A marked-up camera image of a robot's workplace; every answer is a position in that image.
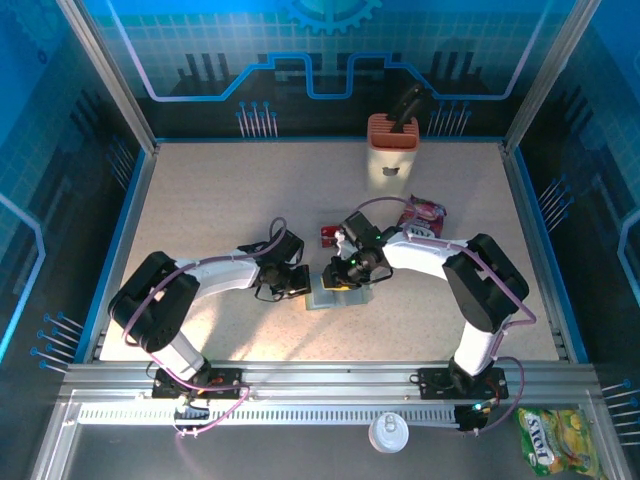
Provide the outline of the purple candy bag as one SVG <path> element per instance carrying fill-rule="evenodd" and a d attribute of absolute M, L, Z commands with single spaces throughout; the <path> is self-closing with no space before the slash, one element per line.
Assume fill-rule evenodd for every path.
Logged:
<path fill-rule="evenodd" d="M 408 231 L 412 235 L 439 238 L 447 216 L 446 209 L 436 202 L 415 195 L 411 195 L 408 201 L 411 206 L 404 208 L 397 227 L 404 229 L 409 225 Z"/>

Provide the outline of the beige knife block orange top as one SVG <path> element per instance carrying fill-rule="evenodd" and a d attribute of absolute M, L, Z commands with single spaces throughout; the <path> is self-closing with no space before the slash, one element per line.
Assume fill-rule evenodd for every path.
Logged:
<path fill-rule="evenodd" d="M 367 123 L 367 188 L 374 197 L 403 195 L 420 145 L 415 118 L 394 133 L 386 117 L 375 113 Z"/>

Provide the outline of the grey metal shelf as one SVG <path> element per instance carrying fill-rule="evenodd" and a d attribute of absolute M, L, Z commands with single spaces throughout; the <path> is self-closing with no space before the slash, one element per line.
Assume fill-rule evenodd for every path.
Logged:
<path fill-rule="evenodd" d="M 224 426 L 189 435 L 176 426 L 81 425 L 89 404 L 55 409 L 26 480 L 595 480 L 574 472 L 537 476 L 525 462 L 518 428 L 503 423 L 473 436 L 409 425 L 398 453 L 380 453 L 369 425 Z M 608 480 L 636 480 L 603 426 L 594 435 Z"/>

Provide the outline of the green yellow candy bag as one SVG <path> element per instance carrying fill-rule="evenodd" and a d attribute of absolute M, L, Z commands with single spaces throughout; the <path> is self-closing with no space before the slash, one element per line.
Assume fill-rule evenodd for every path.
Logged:
<path fill-rule="evenodd" d="M 608 480 L 582 410 L 517 408 L 524 460 L 537 476 L 574 472 Z"/>

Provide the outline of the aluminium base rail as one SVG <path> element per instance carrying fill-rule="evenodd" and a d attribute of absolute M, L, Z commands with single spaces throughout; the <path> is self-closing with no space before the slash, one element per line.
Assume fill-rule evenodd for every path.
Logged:
<path fill-rule="evenodd" d="M 257 401 L 308 404 L 418 403 L 419 387 L 410 376 L 420 368 L 443 368 L 443 362 L 293 362 L 219 361 L 218 368 L 240 368 Z M 562 361 L 524 361 L 519 374 L 511 360 L 500 361 L 509 398 L 524 381 L 524 404 L 578 404 L 603 397 L 595 368 Z M 151 396 L 153 370 L 145 362 L 96 362 L 68 368 L 58 399 L 125 401 Z"/>

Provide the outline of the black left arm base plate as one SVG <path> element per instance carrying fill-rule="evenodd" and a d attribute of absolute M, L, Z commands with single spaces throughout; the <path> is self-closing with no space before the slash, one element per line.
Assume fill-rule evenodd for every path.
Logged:
<path fill-rule="evenodd" d="M 218 400 L 240 398 L 242 370 L 213 368 L 206 364 L 192 378 L 179 382 L 159 368 L 156 371 L 151 396 L 154 399 Z"/>

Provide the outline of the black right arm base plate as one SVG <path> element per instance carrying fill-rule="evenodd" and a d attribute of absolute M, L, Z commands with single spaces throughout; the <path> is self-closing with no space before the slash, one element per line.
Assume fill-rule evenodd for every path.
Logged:
<path fill-rule="evenodd" d="M 422 400 L 502 400 L 510 396 L 504 370 L 496 367 L 476 377 L 449 368 L 421 368 L 414 383 Z"/>

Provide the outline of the aluminium side rail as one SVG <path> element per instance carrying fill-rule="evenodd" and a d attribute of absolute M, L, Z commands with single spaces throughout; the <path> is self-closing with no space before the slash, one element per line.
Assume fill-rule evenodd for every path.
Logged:
<path fill-rule="evenodd" d="M 140 152 L 116 222 L 104 264 L 89 306 L 84 328 L 76 348 L 74 363 L 91 362 L 104 327 L 109 325 L 107 307 L 119 289 L 147 196 L 158 150 Z"/>
<path fill-rule="evenodd" d="M 561 360 L 586 364 L 589 356 L 523 157 L 519 150 L 509 153 L 501 143 L 498 146 L 548 324 L 552 336 L 562 341 L 556 350 Z"/>

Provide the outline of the aluminium frame post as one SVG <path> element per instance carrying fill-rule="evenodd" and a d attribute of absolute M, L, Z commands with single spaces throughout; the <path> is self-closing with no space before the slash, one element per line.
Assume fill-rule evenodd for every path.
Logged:
<path fill-rule="evenodd" d="M 519 147 L 601 2 L 602 0 L 575 1 L 507 131 L 503 147 L 507 156 L 513 156 Z"/>
<path fill-rule="evenodd" d="M 82 0 L 55 1 L 141 148 L 155 154 L 155 135 Z"/>

